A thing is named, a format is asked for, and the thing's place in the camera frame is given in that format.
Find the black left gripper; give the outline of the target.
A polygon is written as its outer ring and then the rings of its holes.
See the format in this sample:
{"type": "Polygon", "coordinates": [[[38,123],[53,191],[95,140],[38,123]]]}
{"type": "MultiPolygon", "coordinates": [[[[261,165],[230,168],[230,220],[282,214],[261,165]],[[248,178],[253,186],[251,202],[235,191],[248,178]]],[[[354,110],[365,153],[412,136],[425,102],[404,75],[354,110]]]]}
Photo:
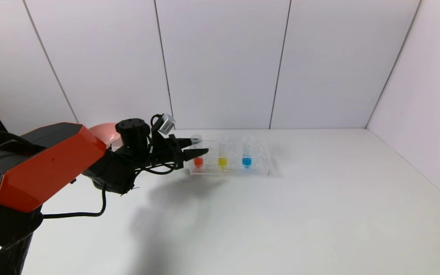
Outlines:
{"type": "Polygon", "coordinates": [[[165,138],[162,134],[152,134],[152,166],[163,165],[167,168],[183,168],[183,161],[188,162],[209,152],[208,148],[195,149],[200,143],[200,137],[180,138],[180,147],[173,135],[165,138]],[[187,147],[191,149],[181,151],[181,148],[187,147]]]}

